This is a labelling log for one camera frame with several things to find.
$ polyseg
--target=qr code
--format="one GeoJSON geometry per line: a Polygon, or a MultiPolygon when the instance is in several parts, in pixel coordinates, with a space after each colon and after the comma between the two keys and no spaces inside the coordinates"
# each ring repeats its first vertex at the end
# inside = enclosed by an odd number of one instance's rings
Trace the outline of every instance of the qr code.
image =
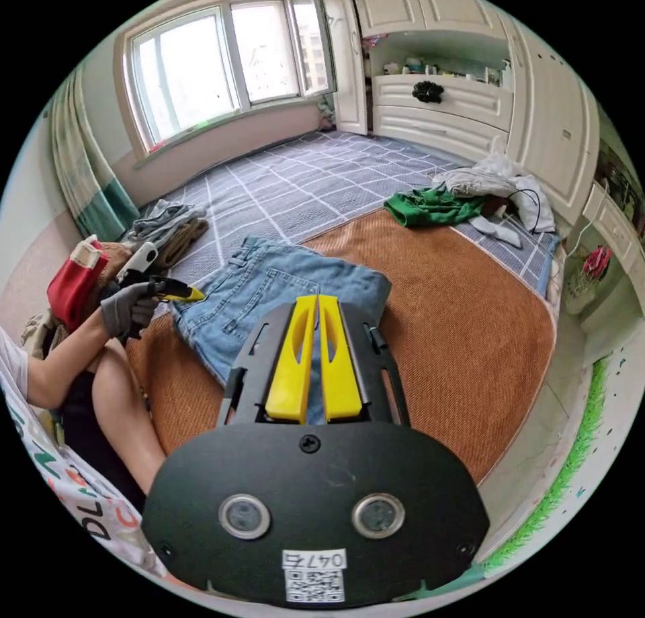
{"type": "Polygon", "coordinates": [[[345,602],[342,570],[284,572],[287,602],[342,603],[345,602]]]}

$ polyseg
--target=gray glove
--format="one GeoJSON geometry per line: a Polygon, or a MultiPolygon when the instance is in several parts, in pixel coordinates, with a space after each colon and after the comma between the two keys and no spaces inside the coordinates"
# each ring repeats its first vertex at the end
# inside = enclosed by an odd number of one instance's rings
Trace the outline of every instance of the gray glove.
{"type": "MultiPolygon", "coordinates": [[[[163,286],[158,284],[155,293],[160,293],[163,286]]],[[[150,324],[159,301],[153,298],[149,288],[148,282],[132,284],[101,301],[103,324],[111,338],[129,333],[132,325],[142,330],[150,324]]]]}

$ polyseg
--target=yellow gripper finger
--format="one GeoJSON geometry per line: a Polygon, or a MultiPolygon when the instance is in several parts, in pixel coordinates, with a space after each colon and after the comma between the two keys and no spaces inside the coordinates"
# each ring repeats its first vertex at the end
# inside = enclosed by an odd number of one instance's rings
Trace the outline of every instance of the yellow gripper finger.
{"type": "Polygon", "coordinates": [[[317,304],[318,296],[296,300],[265,405],[277,421],[305,422],[317,304]]]}
{"type": "Polygon", "coordinates": [[[359,416],[363,408],[338,307],[338,298],[320,296],[320,377],[325,420],[359,416]],[[329,358],[329,346],[333,358],[329,358]]]}

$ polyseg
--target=gray bedsheet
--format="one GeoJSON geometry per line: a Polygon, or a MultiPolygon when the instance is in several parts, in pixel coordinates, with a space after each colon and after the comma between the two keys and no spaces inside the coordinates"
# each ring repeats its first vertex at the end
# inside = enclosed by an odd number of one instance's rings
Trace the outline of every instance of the gray bedsheet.
{"type": "MultiPolygon", "coordinates": [[[[170,276],[199,284],[247,235],[300,243],[380,208],[395,192],[428,187],[429,173],[455,167],[404,142],[344,132],[307,134],[216,166],[165,196],[203,205],[210,224],[170,276]]],[[[143,209],[144,216],[153,206],[143,209]]],[[[544,296],[557,236],[531,235],[510,218],[504,225],[519,230],[522,249],[469,224],[455,228],[544,296]]]]}

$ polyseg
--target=white sock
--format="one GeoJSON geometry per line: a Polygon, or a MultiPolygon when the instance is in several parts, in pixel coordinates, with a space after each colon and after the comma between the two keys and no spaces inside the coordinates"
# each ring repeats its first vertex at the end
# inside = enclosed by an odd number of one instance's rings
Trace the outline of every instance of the white sock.
{"type": "Polygon", "coordinates": [[[480,233],[484,235],[495,235],[496,227],[492,222],[489,222],[485,217],[477,215],[468,220],[468,223],[475,227],[480,233]]]}
{"type": "Polygon", "coordinates": [[[508,242],[516,249],[522,248],[522,242],[519,239],[519,235],[510,228],[505,228],[504,226],[495,226],[495,232],[493,233],[493,236],[498,240],[508,242]]]}

